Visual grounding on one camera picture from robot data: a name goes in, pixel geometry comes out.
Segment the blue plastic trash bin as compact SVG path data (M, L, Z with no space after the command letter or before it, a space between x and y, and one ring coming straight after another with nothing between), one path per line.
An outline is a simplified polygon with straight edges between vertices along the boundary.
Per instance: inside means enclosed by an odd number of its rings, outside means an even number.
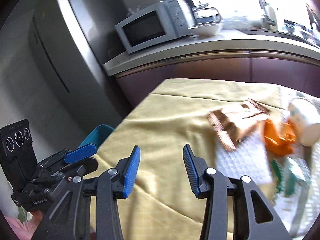
M78 148L87 144L93 144L96 148L99 148L102 143L110 136L114 131L114 128L106 124L97 126L89 135L82 141Z

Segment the golden brown snack wrapper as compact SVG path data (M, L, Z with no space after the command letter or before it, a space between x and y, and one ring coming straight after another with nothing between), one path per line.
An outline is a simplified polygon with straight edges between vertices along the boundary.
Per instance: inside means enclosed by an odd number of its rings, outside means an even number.
M266 107L247 99L209 112L207 119L224 149L232 152L261 122L268 119L269 114Z

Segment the white foam mesh sleeve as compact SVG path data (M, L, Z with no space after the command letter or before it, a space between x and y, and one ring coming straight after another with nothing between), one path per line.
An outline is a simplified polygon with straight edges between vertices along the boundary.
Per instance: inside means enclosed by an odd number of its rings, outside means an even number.
M225 150L216 140L215 154L216 168L227 177L238 179L247 175L257 185L272 182L267 153L258 131L246 137L236 150L231 152Z

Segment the white patterned paper cup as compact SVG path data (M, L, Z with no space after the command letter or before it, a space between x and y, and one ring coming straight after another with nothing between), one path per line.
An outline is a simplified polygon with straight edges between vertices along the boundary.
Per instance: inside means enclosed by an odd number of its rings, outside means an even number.
M293 124L299 142L311 147L319 141L319 113L306 98L295 98L288 105L289 120Z

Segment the dark purple kitchen cabinet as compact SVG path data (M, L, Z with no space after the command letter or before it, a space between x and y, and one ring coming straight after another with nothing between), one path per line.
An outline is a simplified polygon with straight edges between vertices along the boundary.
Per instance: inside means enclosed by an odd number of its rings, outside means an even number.
M274 83L319 97L318 60L271 51L224 51L176 57L116 74L116 81L132 107L165 79Z

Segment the yellow quilted tablecloth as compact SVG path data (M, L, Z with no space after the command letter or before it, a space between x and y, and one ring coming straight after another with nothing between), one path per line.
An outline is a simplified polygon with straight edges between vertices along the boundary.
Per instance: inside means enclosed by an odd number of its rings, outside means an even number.
M155 88L99 147L93 176L114 167L134 146L141 161L132 193L118 202L125 239L198 239L205 200L192 193L183 146L215 165L209 112L253 99L274 121L284 105L277 85L200 79L167 79Z

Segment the orange peel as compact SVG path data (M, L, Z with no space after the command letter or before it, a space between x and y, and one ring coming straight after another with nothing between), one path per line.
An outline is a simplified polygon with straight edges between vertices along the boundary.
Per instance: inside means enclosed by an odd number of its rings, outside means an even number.
M265 147L277 156L287 156L293 153L292 144L296 142L295 129L291 122L282 122L277 130L271 119L264 123L263 137Z

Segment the green white wrapper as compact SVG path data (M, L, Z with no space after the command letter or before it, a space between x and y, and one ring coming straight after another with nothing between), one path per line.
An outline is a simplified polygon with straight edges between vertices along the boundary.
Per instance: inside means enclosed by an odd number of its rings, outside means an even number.
M284 158L282 161L273 159L271 167L277 180L277 193L284 193L285 197L292 196L296 191L297 176L293 172L293 165L289 158Z

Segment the silver refrigerator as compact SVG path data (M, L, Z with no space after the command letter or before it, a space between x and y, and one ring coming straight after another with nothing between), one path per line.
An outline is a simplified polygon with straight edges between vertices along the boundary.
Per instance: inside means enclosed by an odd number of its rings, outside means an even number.
M125 48L115 25L125 18L122 0L39 0L29 29L37 66L72 118L86 132L118 126L129 104L106 63Z

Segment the white bowl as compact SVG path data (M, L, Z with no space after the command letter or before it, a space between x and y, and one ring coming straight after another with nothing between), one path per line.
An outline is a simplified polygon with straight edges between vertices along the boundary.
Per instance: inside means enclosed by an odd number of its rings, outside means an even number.
M207 23L191 27L189 28L189 31L193 35L209 37L218 34L222 30L222 27L222 23Z

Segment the light stone countertop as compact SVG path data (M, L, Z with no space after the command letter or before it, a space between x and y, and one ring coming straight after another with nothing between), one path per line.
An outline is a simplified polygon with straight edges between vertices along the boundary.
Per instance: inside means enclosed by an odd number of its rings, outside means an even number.
M249 57L251 53L319 64L319 49L310 44L283 37L223 30L212 37L186 37L133 54L124 52L105 63L103 68L108 76L114 76L188 61Z

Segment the white microwave oven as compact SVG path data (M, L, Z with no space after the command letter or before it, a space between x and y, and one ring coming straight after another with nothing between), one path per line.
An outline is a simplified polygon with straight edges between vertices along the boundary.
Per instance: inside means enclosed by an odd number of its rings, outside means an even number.
M137 51L190 35L195 18L184 0L164 0L115 25L126 51Z

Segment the glass teapot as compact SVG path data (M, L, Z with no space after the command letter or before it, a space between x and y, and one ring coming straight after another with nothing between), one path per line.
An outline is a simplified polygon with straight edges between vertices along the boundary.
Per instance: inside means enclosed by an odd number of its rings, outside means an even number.
M220 23L222 17L215 7L210 7L208 3L200 3L192 7L196 25Z

